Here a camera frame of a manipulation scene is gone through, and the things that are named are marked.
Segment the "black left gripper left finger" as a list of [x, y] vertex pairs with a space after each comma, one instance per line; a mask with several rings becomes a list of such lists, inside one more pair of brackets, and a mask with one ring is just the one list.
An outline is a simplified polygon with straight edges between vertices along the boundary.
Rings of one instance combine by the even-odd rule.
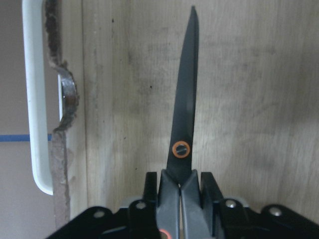
[[145, 201], [152, 203], [153, 205], [157, 204], [157, 200], [158, 200], [157, 172], [146, 173], [143, 199]]

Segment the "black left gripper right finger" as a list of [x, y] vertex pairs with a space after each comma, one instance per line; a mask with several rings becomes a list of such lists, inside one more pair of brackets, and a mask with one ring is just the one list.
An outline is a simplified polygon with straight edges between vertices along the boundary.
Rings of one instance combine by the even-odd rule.
[[203, 209], [208, 209], [214, 202], [223, 199], [222, 192], [211, 172], [201, 173], [201, 198]]

